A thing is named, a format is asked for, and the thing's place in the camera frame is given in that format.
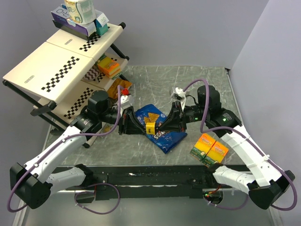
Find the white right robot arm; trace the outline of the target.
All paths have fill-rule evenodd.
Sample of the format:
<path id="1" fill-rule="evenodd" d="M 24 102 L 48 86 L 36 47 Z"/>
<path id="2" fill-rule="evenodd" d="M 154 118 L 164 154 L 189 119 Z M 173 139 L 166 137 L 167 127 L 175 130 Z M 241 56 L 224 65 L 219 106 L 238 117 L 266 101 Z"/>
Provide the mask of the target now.
<path id="1" fill-rule="evenodd" d="M 209 187 L 219 184 L 231 186 L 250 197 L 259 208 L 266 210 L 281 197 L 295 180 L 290 170 L 282 170 L 273 163 L 251 139 L 241 120 L 230 110 L 222 107 L 220 93 L 211 85 L 197 90 L 198 102 L 186 106 L 186 93 L 173 87 L 172 108 L 160 131 L 184 132 L 187 123 L 204 120 L 206 126 L 226 143 L 250 170 L 249 174 L 235 171 L 221 163 L 209 167 L 205 181 Z"/>

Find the yellow padlock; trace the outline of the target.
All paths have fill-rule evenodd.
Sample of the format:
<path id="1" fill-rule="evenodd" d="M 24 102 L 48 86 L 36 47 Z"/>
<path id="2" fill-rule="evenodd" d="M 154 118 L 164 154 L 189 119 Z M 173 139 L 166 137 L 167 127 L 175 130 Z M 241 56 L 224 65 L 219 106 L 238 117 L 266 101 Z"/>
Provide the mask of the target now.
<path id="1" fill-rule="evenodd" d="M 148 134 L 148 135 L 155 135 L 156 134 L 155 123 L 154 122 L 147 122 L 145 127 L 146 127 L 146 134 Z"/>

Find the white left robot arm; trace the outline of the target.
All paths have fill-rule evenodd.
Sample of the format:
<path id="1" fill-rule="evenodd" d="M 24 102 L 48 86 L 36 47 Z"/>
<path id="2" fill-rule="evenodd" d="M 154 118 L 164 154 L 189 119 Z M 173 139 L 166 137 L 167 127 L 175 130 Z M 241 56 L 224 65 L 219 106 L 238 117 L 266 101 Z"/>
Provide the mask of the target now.
<path id="1" fill-rule="evenodd" d="M 105 91 L 95 91 L 82 110 L 62 135 L 39 155 L 9 170 L 11 195 L 17 195 L 25 207 L 36 209 L 47 199 L 72 186 L 88 189 L 93 173 L 83 164 L 70 170 L 54 173 L 56 167 L 73 151 L 93 137 L 104 137 L 119 129 L 121 134 L 143 134 L 144 126 L 137 120 L 134 98 L 128 89 L 118 86 L 116 106 L 109 106 Z"/>

